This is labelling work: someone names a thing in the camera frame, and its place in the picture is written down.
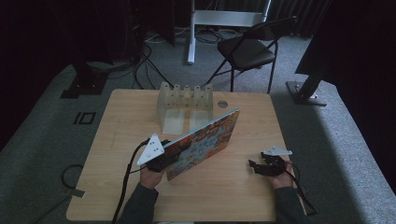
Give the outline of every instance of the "monitor stand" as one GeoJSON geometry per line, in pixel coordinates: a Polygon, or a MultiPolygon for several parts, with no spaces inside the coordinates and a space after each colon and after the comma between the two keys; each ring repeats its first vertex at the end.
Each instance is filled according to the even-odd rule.
{"type": "Polygon", "coordinates": [[[319,106],[326,106],[327,103],[318,95],[313,92],[313,94],[309,97],[302,97],[301,95],[301,88],[304,85],[303,82],[295,82],[295,81],[288,81],[286,82],[288,86],[289,92],[293,101],[297,105],[319,105],[319,106]]]}
{"type": "Polygon", "coordinates": [[[81,94],[84,95],[100,95],[106,85],[108,73],[95,74],[91,68],[86,64],[79,66],[73,64],[76,69],[76,77],[69,87],[69,90],[64,90],[61,95],[63,99],[77,99],[81,94]]]}

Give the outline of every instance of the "black chair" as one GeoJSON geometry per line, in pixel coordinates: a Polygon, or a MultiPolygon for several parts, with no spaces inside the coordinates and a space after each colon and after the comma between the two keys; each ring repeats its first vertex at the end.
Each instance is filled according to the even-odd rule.
{"type": "Polygon", "coordinates": [[[252,68],[257,68],[268,63],[272,63],[271,76],[267,93],[270,93],[271,84],[274,76],[276,64],[276,55],[278,49],[278,39],[285,35],[290,35],[294,24],[297,22],[296,17],[290,17],[279,21],[260,22],[248,28],[242,36],[222,40],[218,43],[218,50],[224,57],[224,61],[218,67],[216,72],[206,82],[209,84],[213,77],[228,73],[231,71],[231,89],[233,91],[234,71],[243,73],[252,68]],[[271,41],[265,46],[262,41],[271,41]],[[231,70],[219,73],[221,67],[228,62],[231,70]]]}

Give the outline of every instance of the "chair leg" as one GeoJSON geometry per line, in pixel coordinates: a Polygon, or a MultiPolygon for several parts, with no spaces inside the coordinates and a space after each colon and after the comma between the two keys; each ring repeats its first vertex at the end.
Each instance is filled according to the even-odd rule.
{"type": "Polygon", "coordinates": [[[210,79],[206,82],[206,84],[209,84],[210,81],[213,79],[213,77],[218,75],[218,71],[221,69],[221,67],[227,62],[227,60],[224,59],[224,61],[221,63],[221,65],[216,69],[216,72],[213,73],[213,75],[210,77],[210,79]]]}
{"type": "Polygon", "coordinates": [[[270,82],[268,83],[267,94],[269,94],[270,91],[271,91],[272,79],[273,79],[274,70],[275,70],[275,63],[276,63],[276,61],[273,61],[273,64],[272,64],[272,67],[271,67],[271,76],[270,76],[270,82]]]}

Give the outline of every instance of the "person's arm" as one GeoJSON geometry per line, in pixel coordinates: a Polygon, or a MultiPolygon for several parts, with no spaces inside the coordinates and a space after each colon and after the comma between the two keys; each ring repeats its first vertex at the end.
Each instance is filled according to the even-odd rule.
{"type": "MultiPolygon", "coordinates": [[[[287,161],[286,170],[291,172],[291,163],[287,161]]],[[[286,172],[278,176],[267,176],[276,196],[276,224],[311,223],[301,206],[293,180],[286,172]]]]}
{"type": "Polygon", "coordinates": [[[148,224],[154,216],[154,205],[157,201],[158,191],[155,187],[163,178],[160,173],[151,172],[148,168],[140,171],[140,182],[137,184],[131,198],[125,204],[118,224],[134,223],[148,224]]]}

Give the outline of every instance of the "cable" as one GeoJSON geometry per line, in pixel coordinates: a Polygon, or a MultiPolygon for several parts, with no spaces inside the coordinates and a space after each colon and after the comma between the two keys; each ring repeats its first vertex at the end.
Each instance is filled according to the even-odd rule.
{"type": "Polygon", "coordinates": [[[297,181],[300,181],[300,169],[299,169],[296,165],[294,165],[293,163],[291,163],[291,162],[287,162],[287,161],[286,161],[286,163],[290,164],[290,165],[297,171],[297,176],[298,176],[298,177],[295,177],[295,178],[297,179],[297,181]]]}
{"type": "MultiPolygon", "coordinates": [[[[160,69],[158,69],[158,67],[151,61],[151,59],[149,58],[151,53],[152,53],[152,49],[149,45],[147,45],[146,43],[144,44],[144,46],[146,48],[148,48],[148,55],[145,54],[144,52],[142,52],[142,55],[144,56],[144,59],[136,66],[135,70],[134,70],[134,83],[132,84],[132,88],[134,88],[134,84],[137,83],[137,85],[139,86],[139,88],[141,90],[143,90],[143,86],[140,84],[138,78],[137,78],[137,72],[140,68],[140,66],[143,63],[149,62],[149,64],[155,69],[155,71],[161,76],[161,78],[163,80],[165,80],[172,88],[174,87],[174,85],[163,75],[163,73],[160,71],[160,69]]],[[[149,79],[149,74],[148,74],[148,70],[146,71],[147,77],[148,77],[148,82],[151,84],[152,88],[155,90],[154,85],[152,84],[151,80],[149,79]]]]}
{"type": "Polygon", "coordinates": [[[139,171],[143,170],[143,169],[146,168],[146,167],[147,167],[147,166],[143,166],[142,168],[140,168],[140,169],[138,169],[138,170],[135,170],[135,171],[132,171],[132,172],[129,173],[129,174],[133,174],[133,173],[139,172],[139,171]]]}
{"type": "Polygon", "coordinates": [[[127,46],[128,46],[128,30],[129,30],[129,25],[128,25],[128,14],[126,13],[126,9],[124,9],[124,8],[128,8],[128,6],[121,5],[121,4],[122,4],[122,1],[120,1],[119,6],[120,6],[120,10],[123,11],[123,14],[124,14],[124,16],[125,16],[125,37],[124,37],[124,38],[125,38],[125,41],[124,41],[124,46],[123,46],[123,49],[122,49],[122,53],[121,53],[120,58],[123,57],[123,55],[124,55],[124,53],[125,53],[125,50],[126,50],[126,48],[127,48],[127,46]]]}
{"type": "Polygon", "coordinates": [[[293,179],[294,183],[295,183],[296,186],[297,186],[297,192],[298,192],[298,194],[299,194],[300,197],[303,199],[303,201],[313,210],[313,212],[307,213],[306,215],[307,215],[308,217],[309,217],[309,216],[313,216],[313,215],[317,214],[318,211],[317,211],[317,209],[314,207],[314,205],[312,205],[312,203],[309,202],[309,201],[306,199],[306,197],[305,197],[305,195],[304,195],[304,192],[303,192],[303,189],[301,188],[301,185],[300,185],[300,171],[298,170],[298,168],[297,168],[297,171],[298,171],[298,174],[299,174],[299,178],[298,178],[298,179],[297,179],[294,175],[292,175],[289,171],[285,171],[285,173],[288,174],[289,176],[291,176],[291,178],[293,179]]]}
{"type": "Polygon", "coordinates": [[[70,186],[70,185],[68,185],[68,184],[66,183],[66,181],[64,181],[64,175],[66,174],[66,172],[67,172],[70,168],[73,168],[73,167],[79,167],[79,168],[81,168],[81,170],[82,170],[82,168],[83,168],[83,166],[82,166],[82,165],[79,165],[79,164],[70,165],[70,166],[66,167],[66,168],[62,171],[62,174],[61,174],[62,183],[63,183],[64,186],[67,187],[68,189],[75,189],[75,188],[76,188],[76,186],[70,186]]]}
{"type": "MultiPolygon", "coordinates": [[[[64,170],[62,171],[62,174],[61,174],[62,183],[63,183],[64,186],[67,187],[68,189],[75,189],[75,188],[76,188],[76,186],[70,186],[70,185],[68,185],[68,184],[66,183],[66,181],[64,180],[64,175],[66,174],[66,172],[67,172],[70,168],[73,168],[73,167],[80,167],[81,169],[83,168],[83,166],[82,166],[82,165],[79,165],[79,164],[70,165],[70,166],[64,168],[64,170]]],[[[56,208],[58,208],[62,203],[64,203],[67,199],[69,199],[69,198],[71,198],[71,197],[72,197],[72,196],[69,196],[69,195],[66,196],[66,197],[64,197],[60,202],[58,202],[58,203],[56,203],[54,206],[52,206],[50,210],[48,210],[46,213],[44,213],[44,214],[43,214],[38,220],[36,220],[34,223],[35,223],[35,224],[36,224],[36,223],[39,223],[44,217],[46,217],[49,213],[51,213],[53,210],[55,210],[56,208]]]]}
{"type": "Polygon", "coordinates": [[[216,37],[216,40],[208,40],[208,39],[205,39],[205,38],[201,38],[201,37],[199,37],[199,36],[196,36],[195,39],[197,39],[197,40],[200,41],[200,42],[206,43],[206,44],[217,44],[217,43],[219,43],[221,40],[224,40],[224,37],[222,36],[221,33],[219,33],[219,32],[214,32],[214,31],[212,31],[212,30],[209,30],[208,32],[209,32],[209,33],[208,33],[209,35],[215,36],[215,37],[216,37]]]}
{"type": "Polygon", "coordinates": [[[137,146],[137,148],[134,150],[134,154],[132,155],[131,161],[128,163],[126,172],[125,172],[125,176],[123,178],[123,182],[122,182],[122,190],[121,190],[121,196],[120,196],[120,200],[119,200],[119,204],[117,205],[117,209],[116,212],[114,213],[114,217],[112,220],[112,224],[115,224],[117,222],[117,217],[119,216],[119,212],[120,209],[122,207],[122,203],[123,200],[125,198],[125,192],[126,192],[126,187],[128,185],[128,179],[129,179],[129,174],[131,173],[131,169],[132,169],[132,163],[134,162],[134,157],[136,156],[137,151],[144,145],[146,145],[149,142],[149,139],[140,143],[139,146],[137,146]]]}
{"type": "MultiPolygon", "coordinates": [[[[189,36],[189,35],[182,35],[184,32],[186,32],[186,30],[187,30],[189,27],[182,28],[183,30],[180,31],[179,33],[176,33],[176,34],[175,34],[175,37],[178,37],[178,36],[187,37],[187,36],[189,36]]],[[[165,43],[165,42],[166,42],[166,40],[164,40],[164,39],[161,40],[161,41],[151,41],[151,39],[153,39],[153,38],[155,38],[155,37],[157,37],[157,36],[159,36],[159,35],[153,35],[153,36],[149,37],[148,39],[146,39],[145,42],[146,42],[146,43],[150,43],[150,44],[161,44],[161,43],[165,43]]]]}
{"type": "Polygon", "coordinates": [[[97,73],[113,73],[113,72],[122,72],[122,71],[126,71],[128,69],[131,69],[135,66],[135,63],[131,60],[129,60],[127,63],[121,64],[121,65],[116,65],[116,66],[111,66],[108,68],[100,68],[94,65],[89,65],[89,67],[91,68],[91,70],[93,72],[97,72],[97,73]]]}

